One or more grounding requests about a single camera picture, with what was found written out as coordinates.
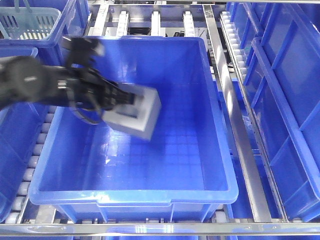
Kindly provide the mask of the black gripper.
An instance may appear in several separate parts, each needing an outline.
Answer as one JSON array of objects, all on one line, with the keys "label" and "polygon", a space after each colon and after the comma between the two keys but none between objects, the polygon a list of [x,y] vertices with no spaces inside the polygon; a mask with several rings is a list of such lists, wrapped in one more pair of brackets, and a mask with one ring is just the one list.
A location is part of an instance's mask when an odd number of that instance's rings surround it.
[{"label": "black gripper", "polygon": [[110,111],[118,105],[133,105],[144,98],[144,88],[116,83],[94,68],[56,68],[56,105],[88,111]]}]

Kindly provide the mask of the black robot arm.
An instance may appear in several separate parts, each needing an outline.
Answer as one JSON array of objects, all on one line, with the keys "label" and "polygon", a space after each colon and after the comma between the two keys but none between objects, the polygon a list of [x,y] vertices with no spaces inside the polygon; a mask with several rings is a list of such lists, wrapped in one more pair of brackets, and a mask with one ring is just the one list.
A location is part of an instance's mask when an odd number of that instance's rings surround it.
[{"label": "black robot arm", "polygon": [[23,55],[0,59],[1,109],[26,102],[103,112],[120,105],[137,106],[143,98],[143,90],[125,89],[91,65],[44,65]]}]

